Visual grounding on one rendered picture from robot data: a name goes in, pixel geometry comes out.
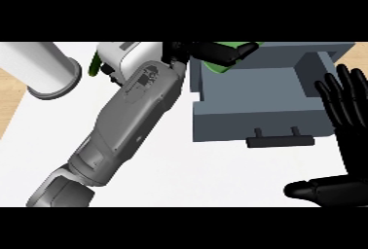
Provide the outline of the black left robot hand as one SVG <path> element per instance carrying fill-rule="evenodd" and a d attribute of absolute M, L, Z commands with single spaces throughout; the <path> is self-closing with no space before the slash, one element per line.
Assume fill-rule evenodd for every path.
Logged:
<path fill-rule="evenodd" d="M 229 67 L 257 49 L 258 44 L 255 42 L 248 42 L 235 48 L 214 42 L 164 42 L 161 61 L 167 64 L 171 64 L 174 61 L 187 63 L 189 58 L 193 57 L 205 62 Z"/>

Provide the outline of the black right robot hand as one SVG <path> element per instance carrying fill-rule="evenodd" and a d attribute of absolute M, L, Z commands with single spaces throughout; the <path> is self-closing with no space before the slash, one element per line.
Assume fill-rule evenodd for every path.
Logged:
<path fill-rule="evenodd" d="M 368 79 L 357 69 L 337 66 L 337 76 L 314 82 L 335 129 L 345 174 L 285 185 L 285 196 L 322 207 L 368 207 Z"/>

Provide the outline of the green cup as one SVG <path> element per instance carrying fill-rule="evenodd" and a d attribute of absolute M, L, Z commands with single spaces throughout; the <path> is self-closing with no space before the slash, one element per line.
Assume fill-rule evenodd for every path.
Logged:
<path fill-rule="evenodd" d="M 214 73 L 221 74 L 255 52 L 260 46 L 261 42 L 212 42 L 205 47 L 204 65 Z"/>

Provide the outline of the grey drawer front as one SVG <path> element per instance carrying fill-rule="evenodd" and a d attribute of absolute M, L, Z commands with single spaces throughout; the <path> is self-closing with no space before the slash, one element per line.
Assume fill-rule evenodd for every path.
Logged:
<path fill-rule="evenodd" d="M 323 110 L 193 114 L 192 141 L 232 141 L 254 136 L 254 129 L 260 128 L 264 136 L 291 135 L 295 126 L 303 135 L 314 137 L 334 133 L 332 125 Z"/>

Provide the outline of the grey cabinet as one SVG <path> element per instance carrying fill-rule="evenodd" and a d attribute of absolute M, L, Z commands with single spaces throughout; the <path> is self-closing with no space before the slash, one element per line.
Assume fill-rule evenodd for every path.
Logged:
<path fill-rule="evenodd" d="M 196 115 L 319 111 L 313 83 L 335 72 L 351 42 L 266 42 L 223 73 L 189 61 L 189 86 L 199 94 Z"/>

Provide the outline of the green curved object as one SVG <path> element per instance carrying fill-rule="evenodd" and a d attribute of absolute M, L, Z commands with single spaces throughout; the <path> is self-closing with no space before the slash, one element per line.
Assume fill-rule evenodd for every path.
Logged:
<path fill-rule="evenodd" d="M 88 65 L 88 71 L 87 71 L 90 77 L 94 77 L 97 75 L 100 63 L 102 63 L 102 60 L 100 60 L 99 54 L 97 52 L 94 52 L 90 65 Z"/>

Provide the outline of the white cylinder with grey rim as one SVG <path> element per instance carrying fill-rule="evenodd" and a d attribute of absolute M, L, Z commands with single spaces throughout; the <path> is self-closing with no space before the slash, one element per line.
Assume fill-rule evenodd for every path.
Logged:
<path fill-rule="evenodd" d="M 53 42 L 0 42 L 0 67 L 41 100 L 66 95 L 81 77 L 78 62 Z"/>

